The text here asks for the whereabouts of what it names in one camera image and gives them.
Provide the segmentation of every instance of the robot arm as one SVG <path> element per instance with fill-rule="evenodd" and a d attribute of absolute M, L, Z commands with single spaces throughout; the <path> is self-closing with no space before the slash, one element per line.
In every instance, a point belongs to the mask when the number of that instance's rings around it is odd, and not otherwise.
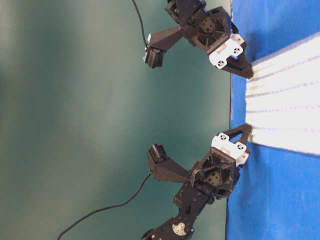
<path fill-rule="evenodd" d="M 223 7 L 205 11 L 200 0 L 168 0 L 165 10 L 179 24 L 149 35 L 144 62 L 162 67 L 164 54 L 182 37 L 200 47 L 218 69 L 251 78 L 253 71 L 245 57 L 246 42 Z"/>
<path fill-rule="evenodd" d="M 250 153 L 247 141 L 251 130 L 250 125 L 244 124 L 219 133 L 213 138 L 209 152 L 189 171 L 169 158 L 162 145 L 152 145 L 147 156 L 154 178 L 184 182 L 173 199 L 179 209 L 178 215 L 147 231 L 141 240 L 190 239 L 195 232 L 193 225 L 204 206 L 212 204 L 215 199 L 228 198 L 234 190 L 240 177 L 238 166 L 246 163 Z M 239 140 L 231 142 L 240 134 Z"/>

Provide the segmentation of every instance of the black cable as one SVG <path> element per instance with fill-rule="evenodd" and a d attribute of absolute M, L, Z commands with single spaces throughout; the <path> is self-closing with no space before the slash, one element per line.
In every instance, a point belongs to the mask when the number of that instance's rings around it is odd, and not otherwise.
<path fill-rule="evenodd" d="M 138 189 L 138 191 L 129 199 L 127 200 L 126 202 L 122 203 L 122 204 L 119 204 L 119 205 L 114 205 L 114 206 L 107 206 L 107 207 L 104 207 L 104 208 L 100 208 L 100 209 L 97 209 L 97 210 L 94 210 L 92 212 L 90 212 L 89 214 L 85 215 L 84 217 L 80 218 L 78 221 L 76 221 L 74 224 L 72 224 L 71 226 L 69 226 L 67 229 L 65 229 L 63 232 L 60 233 L 60 235 L 58 236 L 57 240 L 60 240 L 61 237 L 68 231 L 70 231 L 73 227 L 75 227 L 77 224 L 79 224 L 80 222 L 82 222 L 83 220 L 85 220 L 86 218 L 90 217 L 91 215 L 93 214 L 96 214 L 98 212 L 102 212 L 102 211 L 105 211 L 105 210 L 108 210 L 108 209 L 114 209 L 114 208 L 119 208 L 119 207 L 123 207 L 124 205 L 128 204 L 129 202 L 131 202 L 131 200 L 133 200 L 137 195 L 138 193 L 141 191 L 142 187 L 144 186 L 144 184 L 146 183 L 146 181 L 148 180 L 148 178 L 151 176 L 151 174 L 149 174 L 142 182 L 142 184 L 140 185 L 140 188 Z"/>
<path fill-rule="evenodd" d="M 146 48 L 148 48 L 148 44 L 147 44 L 146 37 L 145 37 L 144 23 L 142 22 L 142 18 L 141 18 L 138 6 L 136 4 L 136 1 L 132 0 L 132 2 L 133 2 L 133 5 L 134 5 L 134 8 L 136 10 L 136 13 L 138 14 L 139 20 L 140 20 L 142 39 L 143 39 L 144 45 L 145 45 Z"/>

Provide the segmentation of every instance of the blue tablecloth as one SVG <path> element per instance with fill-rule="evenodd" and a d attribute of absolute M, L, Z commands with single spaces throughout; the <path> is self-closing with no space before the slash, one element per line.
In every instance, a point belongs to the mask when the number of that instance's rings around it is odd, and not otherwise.
<path fill-rule="evenodd" d="M 250 62 L 320 32 L 319 13 L 320 0 L 233 0 L 233 21 Z M 245 90 L 246 80 L 232 75 L 232 127 L 245 122 Z M 226 239 L 320 239 L 320 157 L 249 147 L 228 200 Z"/>

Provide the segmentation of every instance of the green wall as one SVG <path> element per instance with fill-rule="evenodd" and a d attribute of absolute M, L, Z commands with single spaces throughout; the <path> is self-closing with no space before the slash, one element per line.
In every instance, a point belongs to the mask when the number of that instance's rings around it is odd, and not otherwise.
<path fill-rule="evenodd" d="M 166 2 L 137 0 L 146 34 L 175 25 Z M 229 127 L 230 75 L 204 52 L 183 39 L 153 70 L 143 55 L 130 0 L 0 0 L 1 240 L 55 240 L 127 200 L 151 144 L 189 169 Z M 176 216 L 179 187 L 150 179 L 63 239 L 139 240 Z M 224 239 L 225 212 L 224 200 L 207 206 L 193 238 Z"/>

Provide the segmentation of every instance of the white cloth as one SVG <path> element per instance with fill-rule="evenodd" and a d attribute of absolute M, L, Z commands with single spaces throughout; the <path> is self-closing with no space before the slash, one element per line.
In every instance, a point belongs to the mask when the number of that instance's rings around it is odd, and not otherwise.
<path fill-rule="evenodd" d="M 253 63 L 246 84 L 250 142 L 320 155 L 320 34 Z"/>

